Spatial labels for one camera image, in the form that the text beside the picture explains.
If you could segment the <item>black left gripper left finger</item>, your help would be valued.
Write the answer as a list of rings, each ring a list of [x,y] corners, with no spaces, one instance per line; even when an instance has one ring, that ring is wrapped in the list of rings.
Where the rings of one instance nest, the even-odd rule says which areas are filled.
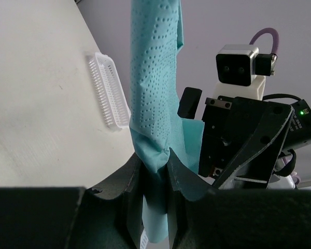
[[[0,248],[139,248],[141,160],[91,188],[0,188]]]

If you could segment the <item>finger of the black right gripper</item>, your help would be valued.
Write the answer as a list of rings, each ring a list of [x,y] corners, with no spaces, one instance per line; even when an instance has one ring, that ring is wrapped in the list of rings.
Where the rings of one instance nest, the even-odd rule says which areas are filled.
[[[185,119],[194,119],[201,95],[201,89],[186,87],[179,101],[178,116]]]
[[[224,125],[225,165],[217,189],[266,189],[282,151],[293,108],[275,102],[234,102]]]

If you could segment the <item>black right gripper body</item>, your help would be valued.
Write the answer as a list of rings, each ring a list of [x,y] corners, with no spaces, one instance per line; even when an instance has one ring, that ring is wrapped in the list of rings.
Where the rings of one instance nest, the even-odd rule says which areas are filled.
[[[275,168],[278,159],[311,144],[311,109],[247,98],[207,98],[199,175],[215,179],[269,179],[293,170]]]

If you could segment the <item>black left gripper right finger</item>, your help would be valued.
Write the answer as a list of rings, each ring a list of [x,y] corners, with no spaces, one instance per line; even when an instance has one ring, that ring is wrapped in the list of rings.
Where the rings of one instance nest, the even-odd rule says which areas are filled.
[[[311,248],[311,190],[216,190],[167,163],[170,248]]]

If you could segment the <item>light blue paper napkin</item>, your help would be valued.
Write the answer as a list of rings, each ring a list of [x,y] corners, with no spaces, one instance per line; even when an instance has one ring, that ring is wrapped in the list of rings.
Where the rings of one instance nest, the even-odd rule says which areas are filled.
[[[168,236],[164,167],[171,153],[197,173],[204,124],[178,116],[177,55],[183,47],[180,1],[131,2],[130,132],[147,168],[142,220],[148,240]]]

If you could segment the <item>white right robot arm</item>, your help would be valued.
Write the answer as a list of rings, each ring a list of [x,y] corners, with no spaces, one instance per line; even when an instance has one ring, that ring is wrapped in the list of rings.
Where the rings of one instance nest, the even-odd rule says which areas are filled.
[[[218,189],[295,186],[296,151],[311,144],[311,108],[295,95],[207,98],[199,175]]]

